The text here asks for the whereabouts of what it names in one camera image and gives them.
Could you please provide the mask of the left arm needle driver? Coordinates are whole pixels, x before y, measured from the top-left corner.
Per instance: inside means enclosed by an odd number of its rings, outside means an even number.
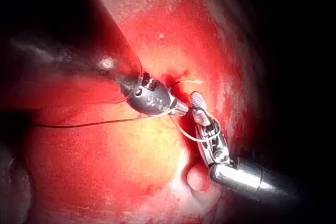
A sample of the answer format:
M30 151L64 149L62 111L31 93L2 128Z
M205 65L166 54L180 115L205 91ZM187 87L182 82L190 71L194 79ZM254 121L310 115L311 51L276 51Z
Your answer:
M139 79L127 78L121 92L132 109L149 116L168 113L176 105L168 88L147 72Z

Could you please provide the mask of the left arm needle driver jaw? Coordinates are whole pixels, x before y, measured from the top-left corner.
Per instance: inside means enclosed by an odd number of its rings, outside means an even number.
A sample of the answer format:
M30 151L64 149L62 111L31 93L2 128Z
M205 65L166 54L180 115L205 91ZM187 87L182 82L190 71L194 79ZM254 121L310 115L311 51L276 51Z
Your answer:
M170 105L170 115L186 115L188 111L188 106L178 98L175 98Z

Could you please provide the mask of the right arm needle driver jaw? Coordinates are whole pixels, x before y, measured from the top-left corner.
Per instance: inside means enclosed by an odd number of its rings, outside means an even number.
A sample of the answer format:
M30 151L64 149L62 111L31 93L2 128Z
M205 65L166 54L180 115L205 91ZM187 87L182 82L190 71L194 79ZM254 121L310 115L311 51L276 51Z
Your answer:
M202 94L197 91L191 93L191 104L202 109L207 109L207 105Z
M194 121L201 126L209 126L211 124L207 113L202 108L193 108L192 115Z

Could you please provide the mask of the right arm needle driver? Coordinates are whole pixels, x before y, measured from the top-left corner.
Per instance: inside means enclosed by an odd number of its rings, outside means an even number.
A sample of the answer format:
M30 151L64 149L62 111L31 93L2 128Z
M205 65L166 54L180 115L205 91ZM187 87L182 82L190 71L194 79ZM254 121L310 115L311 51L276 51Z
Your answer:
M197 143L207 168L215 164L230 164L229 149L219 125L196 126Z

